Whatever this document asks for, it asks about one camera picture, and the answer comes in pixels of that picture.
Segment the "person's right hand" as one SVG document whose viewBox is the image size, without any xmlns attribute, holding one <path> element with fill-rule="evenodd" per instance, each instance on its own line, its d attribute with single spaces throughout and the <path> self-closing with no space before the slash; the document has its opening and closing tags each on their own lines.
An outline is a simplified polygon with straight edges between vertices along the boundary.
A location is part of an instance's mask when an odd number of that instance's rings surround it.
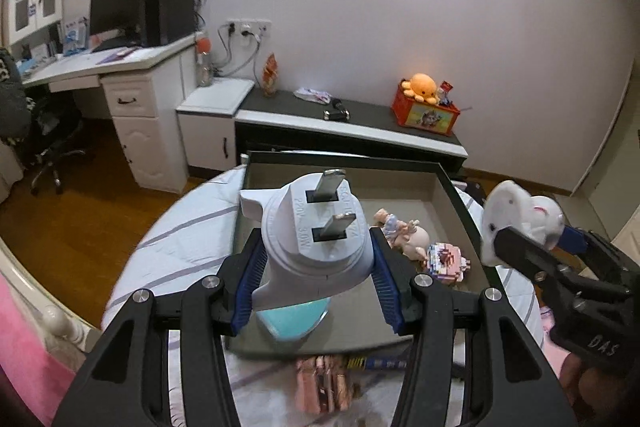
<svg viewBox="0 0 640 427">
<path fill-rule="evenodd" d="M 577 355 L 567 355 L 559 382 L 577 420 L 597 424 L 611 415 L 624 394 L 624 382 L 590 366 Z"/>
</svg>

